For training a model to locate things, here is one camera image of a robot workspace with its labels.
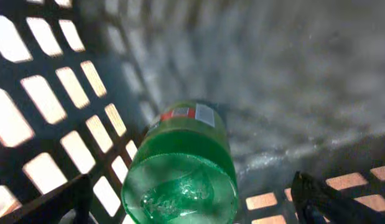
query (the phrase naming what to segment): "gray surface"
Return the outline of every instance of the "gray surface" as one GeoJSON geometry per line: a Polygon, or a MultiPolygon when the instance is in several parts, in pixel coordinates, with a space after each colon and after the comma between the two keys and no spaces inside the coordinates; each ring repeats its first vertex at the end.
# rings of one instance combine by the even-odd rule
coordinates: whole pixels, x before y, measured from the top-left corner
{"type": "Polygon", "coordinates": [[[268,167],[385,135],[385,1],[105,4],[147,121],[179,100],[218,103],[246,195],[268,188],[268,167]]]}

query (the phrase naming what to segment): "barcode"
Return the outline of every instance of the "barcode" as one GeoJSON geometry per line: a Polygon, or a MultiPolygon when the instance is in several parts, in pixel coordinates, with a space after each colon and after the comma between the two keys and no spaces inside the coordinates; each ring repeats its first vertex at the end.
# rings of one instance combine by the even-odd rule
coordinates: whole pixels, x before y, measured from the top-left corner
{"type": "Polygon", "coordinates": [[[174,116],[188,116],[188,111],[190,108],[176,108],[172,112],[172,117],[174,116]]]}
{"type": "Polygon", "coordinates": [[[197,108],[195,110],[195,119],[206,123],[212,126],[213,128],[215,127],[214,112],[210,107],[206,105],[197,104],[197,108]]]}

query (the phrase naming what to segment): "black object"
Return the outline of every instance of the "black object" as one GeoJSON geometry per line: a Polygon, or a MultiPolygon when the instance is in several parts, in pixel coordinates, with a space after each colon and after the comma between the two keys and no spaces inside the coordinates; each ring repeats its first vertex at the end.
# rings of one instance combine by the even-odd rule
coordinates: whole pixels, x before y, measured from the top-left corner
{"type": "Polygon", "coordinates": [[[385,223],[385,216],[379,212],[308,174],[296,172],[291,193],[299,222],[303,224],[326,223],[322,215],[335,223],[385,223]]]}
{"type": "Polygon", "coordinates": [[[61,187],[0,218],[0,223],[58,223],[70,210],[73,223],[88,223],[93,196],[88,175],[79,175],[61,187]]]}

